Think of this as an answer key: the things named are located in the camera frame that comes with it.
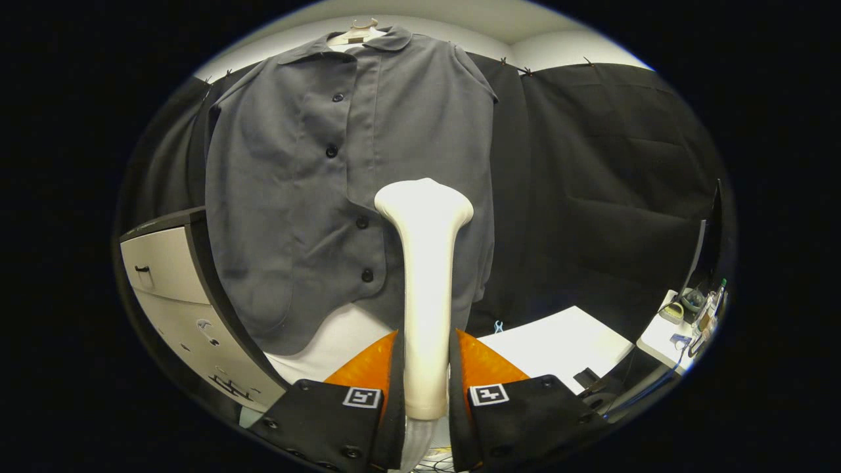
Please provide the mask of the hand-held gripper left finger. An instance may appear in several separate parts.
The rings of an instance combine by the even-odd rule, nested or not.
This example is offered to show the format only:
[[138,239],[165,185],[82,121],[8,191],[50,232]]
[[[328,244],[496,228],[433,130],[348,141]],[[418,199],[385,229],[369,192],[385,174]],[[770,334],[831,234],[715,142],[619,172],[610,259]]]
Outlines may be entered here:
[[324,381],[301,379],[248,429],[312,472],[400,467],[405,434],[403,334],[373,342]]

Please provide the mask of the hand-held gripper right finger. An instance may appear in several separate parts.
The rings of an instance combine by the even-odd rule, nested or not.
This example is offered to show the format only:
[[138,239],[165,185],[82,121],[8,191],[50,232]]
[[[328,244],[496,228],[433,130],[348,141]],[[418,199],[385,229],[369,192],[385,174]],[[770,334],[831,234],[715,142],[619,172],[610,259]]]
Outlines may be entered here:
[[454,468],[537,472],[597,442],[608,422],[555,375],[531,376],[474,336],[450,334]]

